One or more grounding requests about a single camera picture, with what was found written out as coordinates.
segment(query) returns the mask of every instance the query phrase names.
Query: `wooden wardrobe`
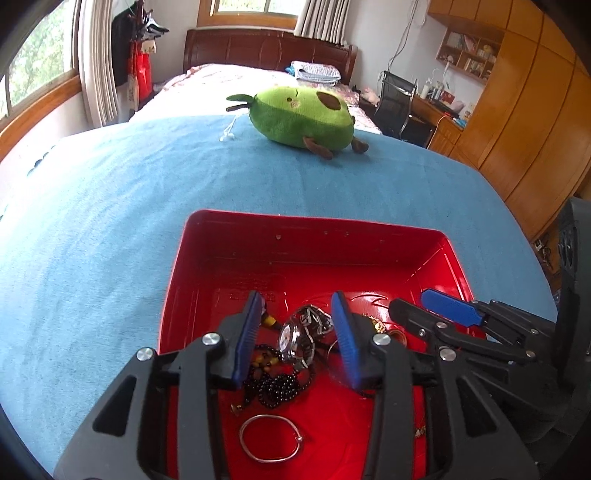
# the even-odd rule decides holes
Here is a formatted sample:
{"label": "wooden wardrobe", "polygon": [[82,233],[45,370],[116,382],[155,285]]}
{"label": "wooden wardrobe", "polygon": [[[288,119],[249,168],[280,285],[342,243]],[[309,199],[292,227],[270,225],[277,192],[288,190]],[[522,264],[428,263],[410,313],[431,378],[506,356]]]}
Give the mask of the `wooden wardrobe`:
{"label": "wooden wardrobe", "polygon": [[591,78],[530,0],[432,0],[429,14],[458,31],[504,33],[491,77],[449,156],[482,173],[532,245],[549,247],[550,254],[536,251],[552,279],[556,216],[572,195],[591,199]]}

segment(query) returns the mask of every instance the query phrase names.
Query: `curtain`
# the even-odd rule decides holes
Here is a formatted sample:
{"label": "curtain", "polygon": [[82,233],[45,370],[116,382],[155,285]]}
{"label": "curtain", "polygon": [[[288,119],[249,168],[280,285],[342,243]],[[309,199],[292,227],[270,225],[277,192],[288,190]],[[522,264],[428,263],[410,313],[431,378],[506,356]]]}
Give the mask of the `curtain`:
{"label": "curtain", "polygon": [[350,0],[306,0],[294,35],[342,45],[349,3]]}
{"label": "curtain", "polygon": [[118,118],[111,58],[112,0],[82,0],[78,33],[78,65],[86,115],[95,127]]}

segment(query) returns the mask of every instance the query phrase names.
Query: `blue gripper pad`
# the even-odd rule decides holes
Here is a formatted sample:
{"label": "blue gripper pad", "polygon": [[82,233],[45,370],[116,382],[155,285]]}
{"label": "blue gripper pad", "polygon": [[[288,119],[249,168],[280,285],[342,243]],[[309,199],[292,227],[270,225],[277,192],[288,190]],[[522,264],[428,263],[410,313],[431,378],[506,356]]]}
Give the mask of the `blue gripper pad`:
{"label": "blue gripper pad", "polygon": [[464,327],[480,325],[482,321],[482,317],[472,305],[437,290],[425,290],[421,294],[421,303],[427,310]]}
{"label": "blue gripper pad", "polygon": [[336,337],[339,341],[340,356],[345,367],[345,374],[353,389],[361,387],[361,357],[363,345],[355,332],[353,316],[343,292],[333,293],[330,299],[330,311],[335,324]]}
{"label": "blue gripper pad", "polygon": [[248,367],[251,364],[252,352],[255,348],[256,336],[261,325],[263,298],[257,291],[252,291],[244,305],[242,314],[245,320],[240,332],[240,337],[235,346],[234,370],[232,382],[236,388],[240,388],[248,375]]}

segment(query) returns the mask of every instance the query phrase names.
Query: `cable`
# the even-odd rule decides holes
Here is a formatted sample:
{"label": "cable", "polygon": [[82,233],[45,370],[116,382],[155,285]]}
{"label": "cable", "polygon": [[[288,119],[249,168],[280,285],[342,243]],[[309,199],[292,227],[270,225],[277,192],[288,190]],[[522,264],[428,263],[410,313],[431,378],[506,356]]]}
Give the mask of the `cable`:
{"label": "cable", "polygon": [[402,32],[402,37],[400,38],[400,42],[398,43],[398,48],[396,49],[394,56],[388,62],[388,71],[392,69],[392,64],[394,60],[402,53],[405,49],[407,42],[408,42],[408,35],[410,34],[410,29],[413,25],[413,20],[415,15],[417,14],[417,7],[420,0],[413,0],[408,9],[408,23]]}
{"label": "cable", "polygon": [[[408,23],[406,25],[406,27],[404,28],[404,31],[402,32],[402,36],[400,37],[400,42],[398,43],[398,47],[396,48],[396,51],[394,52],[394,56],[392,58],[390,58],[390,60],[388,61],[388,72],[390,72],[390,70],[392,69],[392,65],[394,64],[394,60],[396,60],[396,58],[402,53],[402,51],[405,49],[407,43],[408,43],[408,36],[410,34],[410,29],[413,25],[414,22],[414,17],[417,14],[417,8],[418,5],[420,3],[421,0],[413,0],[412,3],[409,6],[408,9]],[[422,27],[425,22],[427,21],[427,9],[429,7],[429,2],[427,1],[427,5],[425,7],[425,10],[423,12],[423,20],[421,21],[421,23],[419,24],[415,24],[418,25],[419,27]],[[379,76],[378,76],[378,91],[380,91],[380,84],[383,80],[384,77],[384,72],[380,72]]]}
{"label": "cable", "polygon": [[439,121],[437,122],[437,126],[435,127],[435,131],[433,132],[433,135],[431,136],[431,140],[429,140],[429,145],[427,145],[427,150],[429,150],[429,147],[431,147],[431,143],[433,142],[433,138],[435,137],[435,133],[437,133],[437,129],[439,128],[439,124],[441,123],[441,120],[443,120],[445,117],[447,117],[447,115],[443,115]]}

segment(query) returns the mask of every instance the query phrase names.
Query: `wristwatch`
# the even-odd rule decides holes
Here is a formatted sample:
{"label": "wristwatch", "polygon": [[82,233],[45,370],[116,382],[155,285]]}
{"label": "wristwatch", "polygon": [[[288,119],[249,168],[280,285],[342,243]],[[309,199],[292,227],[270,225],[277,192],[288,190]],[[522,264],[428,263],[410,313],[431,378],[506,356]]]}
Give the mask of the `wristwatch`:
{"label": "wristwatch", "polygon": [[281,359],[296,371],[308,368],[314,359],[314,341],[335,328],[330,315],[313,305],[299,308],[285,322],[279,335]]}

